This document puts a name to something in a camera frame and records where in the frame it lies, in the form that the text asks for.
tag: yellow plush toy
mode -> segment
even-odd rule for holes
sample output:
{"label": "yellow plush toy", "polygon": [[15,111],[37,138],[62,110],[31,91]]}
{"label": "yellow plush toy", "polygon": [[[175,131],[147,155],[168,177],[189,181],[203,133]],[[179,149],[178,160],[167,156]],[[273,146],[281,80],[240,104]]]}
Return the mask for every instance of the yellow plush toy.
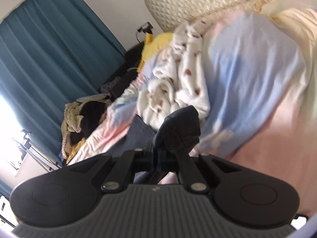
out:
{"label": "yellow plush toy", "polygon": [[146,33],[144,48],[142,51],[142,57],[140,64],[137,68],[137,72],[141,72],[144,63],[149,60],[155,53],[161,50],[163,47],[167,46],[173,40],[173,33],[166,32],[159,34],[156,38],[153,39],[153,35]]}

